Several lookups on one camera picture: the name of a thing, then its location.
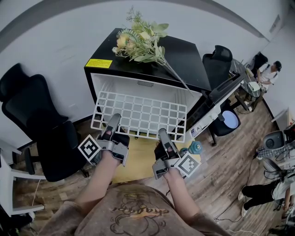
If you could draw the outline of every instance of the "vent grille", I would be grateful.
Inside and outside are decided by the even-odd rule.
[[[270,33],[272,33],[275,30],[275,28],[278,26],[278,24],[280,23],[280,21],[281,21],[281,18],[278,15],[277,18],[276,18],[276,20],[275,20],[275,22],[272,24],[271,29],[269,30]]]
[[[137,80],[137,84],[141,85],[141,86],[145,86],[145,87],[150,87],[150,88],[153,86],[153,83],[146,82],[146,81],[141,81],[141,80]]]

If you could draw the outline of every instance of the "flower bouquet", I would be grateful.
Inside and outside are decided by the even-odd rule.
[[[117,34],[117,47],[112,51],[116,56],[127,58],[129,61],[157,62],[165,66],[192,94],[185,82],[178,76],[165,59],[165,48],[158,46],[159,39],[166,37],[165,29],[169,24],[157,24],[142,20],[142,14],[135,12],[133,7],[127,13],[127,21],[132,22],[131,29],[124,29]]]

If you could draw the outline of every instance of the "chair headrest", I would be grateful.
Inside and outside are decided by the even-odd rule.
[[[223,47],[221,45],[215,45],[215,51],[213,52],[212,59],[231,62],[232,53],[226,47]]]
[[[0,80],[0,101],[9,100],[28,82],[28,79],[20,63],[10,68]]]

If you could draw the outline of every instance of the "black pants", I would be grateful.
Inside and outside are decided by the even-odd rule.
[[[279,181],[273,181],[266,185],[253,185],[244,187],[242,189],[242,193],[245,196],[252,198],[244,204],[245,210],[248,210],[253,206],[258,206],[273,201],[272,192],[278,183]]]

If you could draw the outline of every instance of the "white shirt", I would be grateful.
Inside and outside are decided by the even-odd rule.
[[[259,68],[259,71],[261,72],[261,80],[262,82],[267,82],[270,81],[272,84],[274,84],[274,82],[277,80],[278,75],[277,72],[271,72],[271,65],[267,68],[268,64],[265,63],[263,66],[261,66]],[[270,86],[270,84],[262,84],[263,87],[268,90],[268,87]]]
[[[272,198],[274,200],[279,200],[282,198],[285,198],[285,194],[288,188],[290,188],[290,195],[294,195],[295,194],[295,176],[292,176],[290,178],[288,178],[289,176],[293,175],[294,172],[288,174],[285,179],[284,182],[280,182],[274,189],[273,193],[272,193]]]

